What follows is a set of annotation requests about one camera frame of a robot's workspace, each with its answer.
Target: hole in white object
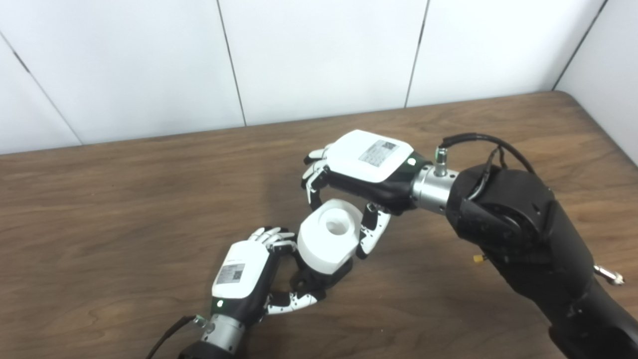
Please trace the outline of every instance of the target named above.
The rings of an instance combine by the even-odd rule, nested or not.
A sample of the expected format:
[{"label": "hole in white object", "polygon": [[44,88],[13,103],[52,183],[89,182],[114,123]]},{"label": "hole in white object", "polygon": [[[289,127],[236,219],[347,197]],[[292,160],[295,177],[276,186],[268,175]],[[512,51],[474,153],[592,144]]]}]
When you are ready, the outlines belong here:
[{"label": "hole in white object", "polygon": [[328,220],[325,221],[325,226],[328,228],[328,232],[335,236],[341,236],[348,232],[350,224],[347,220],[342,218],[328,218]]},{"label": "hole in white object", "polygon": [[331,208],[322,215],[322,221],[328,232],[335,236],[342,236],[351,230],[354,225],[349,214],[339,208]]}]

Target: qr code label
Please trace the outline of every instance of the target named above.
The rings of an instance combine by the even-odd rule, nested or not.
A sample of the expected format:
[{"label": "qr code label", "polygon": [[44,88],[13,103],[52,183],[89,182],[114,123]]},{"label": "qr code label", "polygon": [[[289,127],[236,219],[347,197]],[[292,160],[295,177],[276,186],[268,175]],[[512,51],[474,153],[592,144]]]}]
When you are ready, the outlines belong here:
[{"label": "qr code label", "polygon": [[221,267],[217,284],[239,283],[245,264],[229,264]]},{"label": "qr code label", "polygon": [[399,148],[399,146],[394,143],[379,140],[363,152],[363,155],[359,157],[359,160],[375,167],[381,167],[384,161],[388,159],[392,152],[395,152],[397,148]]}]

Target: white wall panel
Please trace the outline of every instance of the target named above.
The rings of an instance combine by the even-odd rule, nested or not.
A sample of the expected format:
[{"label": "white wall panel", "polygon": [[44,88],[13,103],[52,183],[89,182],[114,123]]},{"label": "white wall panel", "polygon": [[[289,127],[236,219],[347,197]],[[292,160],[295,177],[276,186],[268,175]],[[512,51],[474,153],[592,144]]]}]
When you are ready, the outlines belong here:
[{"label": "white wall panel", "polygon": [[638,164],[638,2],[608,1],[556,89]]},{"label": "white wall panel", "polygon": [[0,153],[79,144],[0,37]]},{"label": "white wall panel", "polygon": [[0,0],[0,31],[84,142],[242,126],[210,0]]},{"label": "white wall panel", "polygon": [[249,125],[403,107],[426,0],[220,0]]},{"label": "white wall panel", "polygon": [[603,0],[431,0],[408,106],[550,90]]}]

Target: black wire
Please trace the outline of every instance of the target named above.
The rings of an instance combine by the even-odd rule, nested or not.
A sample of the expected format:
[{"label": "black wire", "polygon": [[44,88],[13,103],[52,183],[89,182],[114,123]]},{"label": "black wire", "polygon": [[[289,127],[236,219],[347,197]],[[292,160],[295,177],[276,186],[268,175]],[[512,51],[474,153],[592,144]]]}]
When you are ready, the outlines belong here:
[{"label": "black wire", "polygon": [[180,320],[178,320],[175,324],[173,324],[166,331],[166,333],[164,333],[164,335],[162,335],[161,338],[159,338],[158,342],[155,343],[155,346],[153,346],[153,348],[151,349],[149,354],[146,356],[146,359],[151,359],[153,357],[153,355],[155,355],[155,352],[160,348],[160,346],[162,344],[164,344],[164,342],[168,338],[170,338],[171,335],[175,334],[180,328],[182,328],[184,325],[187,325],[188,323],[192,322],[193,320],[195,320],[195,316],[181,317]]},{"label": "black wire", "polygon": [[523,154],[521,154],[511,144],[501,140],[498,137],[485,135],[485,134],[476,134],[476,133],[454,135],[454,136],[444,138],[443,142],[439,145],[439,148],[449,148],[455,144],[459,144],[462,142],[470,142],[470,141],[487,141],[487,142],[495,143],[505,148],[509,153],[511,153],[520,163],[523,164],[523,166],[525,166],[525,169],[528,172],[533,174],[536,173],[536,171],[534,171],[534,167],[531,166],[530,162],[527,161],[527,158],[525,158]]},{"label": "black wire", "polygon": [[481,192],[483,192],[483,189],[485,188],[485,185],[487,184],[487,181],[489,180],[489,175],[492,169],[492,161],[494,160],[494,156],[497,151],[503,153],[503,149],[501,148],[501,146],[494,148],[494,150],[492,150],[492,152],[489,154],[489,157],[487,158],[487,162],[485,163],[485,166],[483,166],[483,175],[481,175],[480,183],[476,187],[476,190],[474,190],[474,192],[472,192],[468,196],[468,199],[474,199],[478,197]]},{"label": "black wire", "polygon": [[499,152],[499,161],[501,162],[501,167],[503,169],[507,169],[507,164],[505,163],[505,151],[503,151],[503,148],[501,146],[498,146],[498,152]]}]

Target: wooden table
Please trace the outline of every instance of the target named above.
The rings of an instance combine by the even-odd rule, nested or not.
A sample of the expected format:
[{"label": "wooden table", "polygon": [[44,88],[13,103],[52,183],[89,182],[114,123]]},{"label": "wooden table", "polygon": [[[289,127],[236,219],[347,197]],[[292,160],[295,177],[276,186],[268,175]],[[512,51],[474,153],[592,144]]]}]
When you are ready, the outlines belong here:
[{"label": "wooden table", "polygon": [[[0,357],[143,358],[181,315],[206,314],[228,246],[310,210],[302,159],[360,128],[430,155],[485,132],[535,165],[638,316],[638,170],[576,102],[547,92],[0,157]],[[450,167],[483,163],[463,144]],[[361,206],[362,201],[338,194]],[[253,358],[562,358],[540,312],[447,221],[395,218],[324,301],[255,327]],[[278,286],[292,274],[280,271]],[[175,358],[190,328],[160,349]]]}]

